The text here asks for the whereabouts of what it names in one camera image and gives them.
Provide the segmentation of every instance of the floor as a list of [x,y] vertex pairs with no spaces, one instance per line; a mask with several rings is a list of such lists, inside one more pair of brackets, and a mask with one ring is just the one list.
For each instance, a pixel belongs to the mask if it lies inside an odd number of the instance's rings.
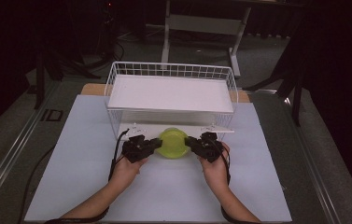
[[[122,48],[117,46],[116,52],[123,54],[123,61],[158,63],[162,35],[162,28],[157,27],[151,28],[145,42],[123,35],[119,38]],[[232,45],[232,38],[199,37],[196,40],[186,33],[172,33],[169,62],[230,66],[227,47]],[[287,43],[287,39],[276,37],[244,37],[237,53],[242,73],[237,86],[243,88],[270,76]],[[0,167],[7,168],[5,172],[0,169],[0,223],[22,223],[23,211],[49,160],[46,153],[50,154],[56,144],[76,95],[86,83],[105,82],[108,71],[108,66],[92,71],[101,79],[72,73],[62,82],[47,79],[48,95],[41,109],[33,110],[35,96],[25,93],[0,118]],[[34,74],[32,71],[27,76],[34,79]],[[279,84],[266,89],[275,90]],[[251,93],[250,98],[284,187],[291,223],[352,223],[352,179],[309,92],[303,91],[300,128],[289,118],[289,106],[272,91]],[[46,111],[62,111],[63,116],[58,121],[45,119]],[[10,152],[15,161],[4,160]]]

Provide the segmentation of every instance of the metal frame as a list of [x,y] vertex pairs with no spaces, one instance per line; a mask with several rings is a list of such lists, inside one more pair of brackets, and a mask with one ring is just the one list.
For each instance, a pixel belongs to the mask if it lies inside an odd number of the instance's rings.
[[241,19],[240,21],[176,15],[176,14],[170,13],[170,0],[167,0],[166,18],[164,20],[164,44],[163,44],[163,50],[162,50],[162,63],[168,63],[169,61],[170,29],[204,32],[204,33],[221,34],[221,35],[235,35],[236,41],[233,47],[229,48],[229,56],[231,58],[231,65],[232,65],[234,77],[239,78],[241,75],[240,75],[239,63],[237,62],[236,52],[242,40],[250,11],[251,11],[251,7],[247,7],[245,9],[243,19]]

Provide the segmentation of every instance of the wire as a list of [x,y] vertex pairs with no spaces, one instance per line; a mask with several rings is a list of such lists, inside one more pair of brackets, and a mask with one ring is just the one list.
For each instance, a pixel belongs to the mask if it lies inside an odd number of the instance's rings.
[[224,146],[222,146],[222,148],[225,149],[227,151],[227,153],[228,153],[229,160],[227,161],[225,159],[224,155],[222,154],[222,150],[219,147],[217,147],[216,143],[213,140],[209,139],[209,138],[207,138],[207,140],[216,148],[217,152],[219,153],[219,155],[221,156],[221,158],[222,158],[222,160],[223,160],[223,162],[225,164],[227,181],[228,181],[228,185],[229,185],[229,183],[231,182],[231,173],[229,171],[230,166],[231,166],[231,155],[229,154],[228,149],[226,149]]
[[114,158],[112,159],[112,162],[111,162],[111,168],[109,170],[109,176],[108,176],[108,181],[111,179],[112,175],[114,174],[114,170],[115,170],[115,165],[117,164],[117,157],[118,157],[118,148],[120,146],[120,139],[122,138],[123,135],[125,135],[127,132],[129,132],[129,129],[127,129],[126,131],[122,132],[120,134],[120,136],[118,137],[118,140],[117,140],[117,146],[115,147],[115,152],[114,152]]
[[27,193],[28,193],[28,189],[30,188],[30,184],[31,181],[33,179],[33,176],[35,174],[36,169],[38,168],[39,164],[41,164],[41,162],[50,154],[50,152],[55,148],[55,146],[51,147],[50,150],[48,150],[38,161],[38,163],[35,165],[35,167],[33,168],[33,171],[30,173],[30,176],[27,180],[27,185],[25,187],[24,190],[24,194],[23,194],[23,199],[22,199],[22,203],[21,203],[21,212],[19,214],[19,219],[18,219],[18,223],[21,223],[21,220],[23,219],[23,214],[24,214],[24,206],[26,203],[26,199],[27,199]]

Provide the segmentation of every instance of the black cable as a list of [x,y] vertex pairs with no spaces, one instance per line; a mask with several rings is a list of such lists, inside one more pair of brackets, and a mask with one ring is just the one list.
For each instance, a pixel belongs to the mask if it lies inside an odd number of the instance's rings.
[[229,154],[228,149],[226,149],[224,146],[222,146],[222,148],[225,149],[227,151],[227,153],[228,153],[229,160],[226,161],[224,155],[222,155],[222,150],[219,147],[217,147],[216,143],[213,140],[209,139],[209,138],[207,138],[206,140],[208,140],[216,148],[217,152],[219,153],[220,157],[222,158],[222,160],[223,160],[223,162],[225,164],[226,177],[227,177],[227,181],[228,181],[228,185],[229,185],[229,183],[231,182],[231,173],[229,171],[230,166],[231,166],[231,155]]
[[126,131],[122,132],[120,134],[120,136],[118,137],[118,140],[117,140],[117,146],[115,147],[115,153],[114,153],[114,158],[112,159],[112,162],[111,162],[111,168],[109,170],[109,176],[108,176],[108,181],[111,179],[113,173],[114,173],[114,170],[115,170],[115,165],[117,164],[117,157],[118,157],[118,148],[120,146],[120,139],[122,138],[123,135],[125,135],[127,132],[129,132],[129,129],[127,129]]
[[27,199],[27,193],[28,193],[28,189],[30,188],[30,184],[31,184],[31,180],[33,179],[33,176],[35,174],[36,169],[38,168],[39,164],[41,164],[41,162],[50,154],[50,152],[55,148],[55,146],[51,147],[50,150],[48,150],[38,161],[38,163],[35,165],[35,167],[33,168],[33,171],[30,173],[30,176],[27,180],[27,185],[25,187],[24,190],[24,195],[23,195],[23,199],[22,199],[22,203],[21,203],[21,212],[19,214],[19,219],[18,219],[18,223],[21,223],[21,220],[23,218],[23,213],[24,213],[24,206],[26,203],[26,199]]
[[[124,131],[123,133],[120,134],[117,140],[117,146],[115,147],[115,153],[114,153],[114,158],[112,159],[111,162],[111,169],[109,171],[109,177],[108,181],[111,179],[112,174],[114,173],[115,165],[117,164],[117,155],[118,155],[118,148],[120,146],[120,139],[122,138],[123,135],[125,135],[127,132],[129,132],[129,129]],[[92,222],[97,222],[103,217],[106,216],[106,213],[108,212],[109,206],[104,210],[100,215],[97,217],[84,217],[84,218],[55,218],[51,219],[49,221],[46,221],[45,224],[62,224],[62,223],[92,223]]]

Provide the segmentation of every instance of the white paper sheet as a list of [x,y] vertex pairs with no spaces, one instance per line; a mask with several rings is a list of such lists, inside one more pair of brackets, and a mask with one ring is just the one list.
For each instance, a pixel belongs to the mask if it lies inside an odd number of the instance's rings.
[[[104,97],[79,95],[29,207],[26,221],[56,218],[107,180],[115,150]],[[262,221],[291,221],[253,104],[238,105],[224,137],[231,151],[231,188]],[[103,221],[220,222],[219,203],[205,184],[193,153],[167,160],[149,157],[133,184]]]

